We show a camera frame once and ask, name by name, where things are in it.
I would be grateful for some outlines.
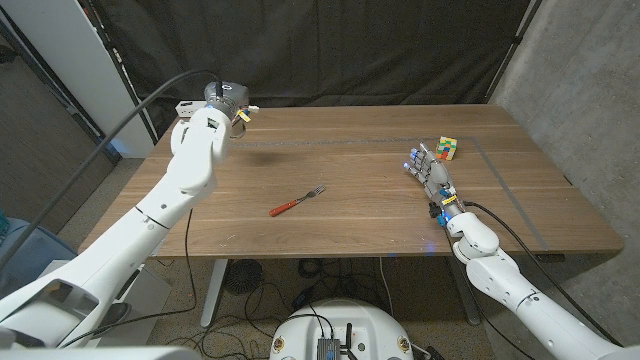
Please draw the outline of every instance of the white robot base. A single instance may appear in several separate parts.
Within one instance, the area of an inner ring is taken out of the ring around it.
[[[410,360],[411,343],[406,331],[389,314],[366,302],[327,299],[306,306],[291,315],[310,316],[286,320],[276,330],[271,344],[271,360],[357,359]],[[325,317],[315,317],[315,312]],[[347,327],[351,324],[351,354],[346,354]]]

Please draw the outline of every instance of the red handle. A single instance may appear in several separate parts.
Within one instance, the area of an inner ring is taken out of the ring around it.
[[[276,216],[281,212],[284,212],[285,210],[291,209],[292,207],[296,206],[296,204],[298,204],[298,200],[293,200],[290,203],[284,204],[282,206],[278,206],[277,208],[269,211],[269,215]]]

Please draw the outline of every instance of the rubik's cube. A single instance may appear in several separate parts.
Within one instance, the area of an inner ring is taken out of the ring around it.
[[[453,159],[457,144],[458,140],[441,136],[440,143],[438,143],[438,148],[436,149],[436,157],[443,160]]]

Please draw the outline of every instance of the blue object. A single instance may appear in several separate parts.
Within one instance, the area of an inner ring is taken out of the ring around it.
[[[438,225],[440,226],[445,226],[447,225],[447,222],[444,220],[444,218],[442,217],[442,215],[438,215],[436,217],[436,220],[438,220]]]
[[[23,220],[6,219],[9,229],[0,243],[0,256],[7,252],[29,225]],[[71,260],[76,256],[78,254],[56,235],[37,227],[2,269],[0,299],[37,279],[53,260]]]

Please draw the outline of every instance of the table leg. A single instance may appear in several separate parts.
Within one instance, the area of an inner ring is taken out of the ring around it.
[[[207,290],[207,298],[204,301],[202,318],[200,318],[200,325],[203,328],[207,328],[213,323],[213,318],[218,308],[218,301],[222,296],[222,284],[224,283],[228,263],[228,259],[216,259],[213,263],[209,290]]]
[[[460,266],[456,263],[458,259],[454,257],[447,257],[447,262],[449,263],[449,267],[451,268],[451,273],[453,274],[454,282],[456,283],[456,287],[458,288],[458,293],[460,294],[460,300],[462,300],[462,307],[464,308],[464,312],[467,315],[467,322],[471,326],[478,326],[481,323],[480,313],[478,312],[478,306],[476,302],[473,300],[473,296],[471,295],[471,290],[467,287],[465,283],[465,274],[460,270]]]

